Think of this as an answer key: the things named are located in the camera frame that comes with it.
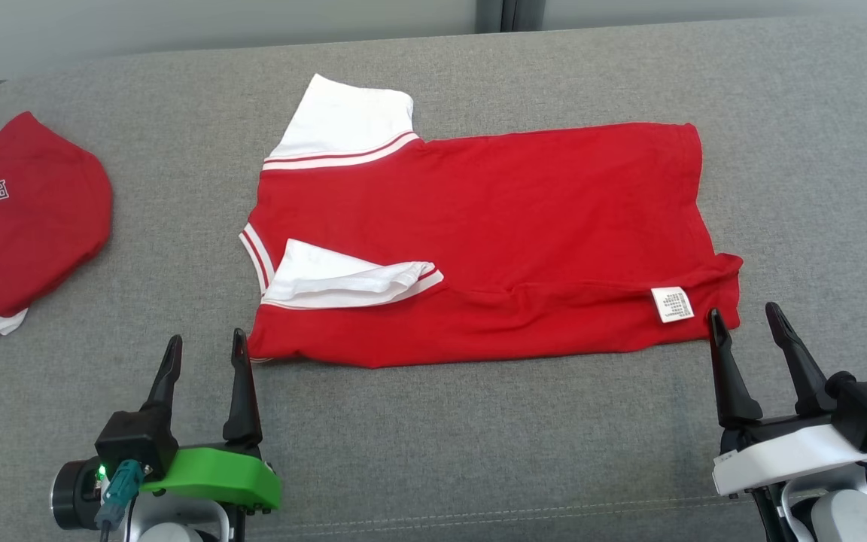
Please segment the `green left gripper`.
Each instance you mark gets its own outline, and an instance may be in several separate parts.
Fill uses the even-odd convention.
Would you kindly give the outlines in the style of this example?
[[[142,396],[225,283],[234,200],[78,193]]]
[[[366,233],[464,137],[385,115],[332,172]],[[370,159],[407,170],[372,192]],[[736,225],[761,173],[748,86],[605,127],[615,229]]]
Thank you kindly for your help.
[[[182,353],[182,337],[173,335],[147,397],[148,418],[156,423],[171,421]],[[260,445],[263,432],[241,328],[233,332],[230,364],[234,378],[223,439],[245,452]],[[141,487],[140,542],[245,542],[248,517],[278,510],[281,494],[278,474],[260,457],[217,447],[180,449],[162,480]]]

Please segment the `grey fabric sofa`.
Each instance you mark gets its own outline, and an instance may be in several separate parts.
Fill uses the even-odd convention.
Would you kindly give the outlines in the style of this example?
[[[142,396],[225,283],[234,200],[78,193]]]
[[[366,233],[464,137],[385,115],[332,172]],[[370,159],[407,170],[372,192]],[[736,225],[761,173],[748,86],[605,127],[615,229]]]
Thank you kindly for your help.
[[[744,260],[734,356],[767,416],[796,397],[777,302],[826,373],[867,379],[867,20],[810,17],[451,35],[98,59],[0,84],[17,114],[102,162],[101,254],[0,337],[0,542],[62,531],[49,493],[184,339],[173,432],[216,442],[232,330],[251,325],[237,239],[264,157],[311,75],[413,97],[427,140],[620,121],[693,123],[699,206]],[[706,342],[624,355],[362,370],[255,370],[283,507],[269,542],[764,542],[713,490]]]

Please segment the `grey metal partition post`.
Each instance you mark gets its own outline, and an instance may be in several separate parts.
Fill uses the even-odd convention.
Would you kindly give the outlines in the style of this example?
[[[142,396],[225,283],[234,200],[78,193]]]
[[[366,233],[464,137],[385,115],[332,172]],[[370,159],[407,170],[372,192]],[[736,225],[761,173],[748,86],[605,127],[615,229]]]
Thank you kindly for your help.
[[[476,0],[475,33],[540,31],[546,0]]]

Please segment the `red t-shirt with white sleeves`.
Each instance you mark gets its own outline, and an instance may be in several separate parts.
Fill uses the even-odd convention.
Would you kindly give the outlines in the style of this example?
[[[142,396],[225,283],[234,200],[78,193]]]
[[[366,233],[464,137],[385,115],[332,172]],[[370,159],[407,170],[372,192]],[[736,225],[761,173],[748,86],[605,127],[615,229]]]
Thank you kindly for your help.
[[[314,75],[239,240],[255,361],[381,368],[635,352],[741,319],[690,123],[425,141],[413,100]]]

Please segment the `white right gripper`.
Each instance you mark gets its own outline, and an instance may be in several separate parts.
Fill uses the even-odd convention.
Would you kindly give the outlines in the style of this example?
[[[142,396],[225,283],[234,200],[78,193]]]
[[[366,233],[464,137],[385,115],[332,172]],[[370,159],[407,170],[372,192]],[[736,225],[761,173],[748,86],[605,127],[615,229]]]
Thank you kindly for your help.
[[[765,312],[797,394],[796,414],[832,414],[836,401],[808,347],[780,305],[767,303]],[[744,384],[718,309],[708,313],[708,332],[719,426],[760,422],[762,408]],[[729,450],[713,460],[712,477],[720,496],[753,498],[766,542],[867,542],[867,453],[831,425]]]

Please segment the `red shorts with white stripe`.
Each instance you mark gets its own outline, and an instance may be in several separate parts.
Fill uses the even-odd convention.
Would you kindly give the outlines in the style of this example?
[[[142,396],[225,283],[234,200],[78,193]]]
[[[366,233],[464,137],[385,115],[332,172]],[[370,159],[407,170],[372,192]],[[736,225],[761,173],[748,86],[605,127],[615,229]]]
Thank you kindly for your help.
[[[0,335],[100,253],[113,192],[99,158],[23,112],[0,130]]]

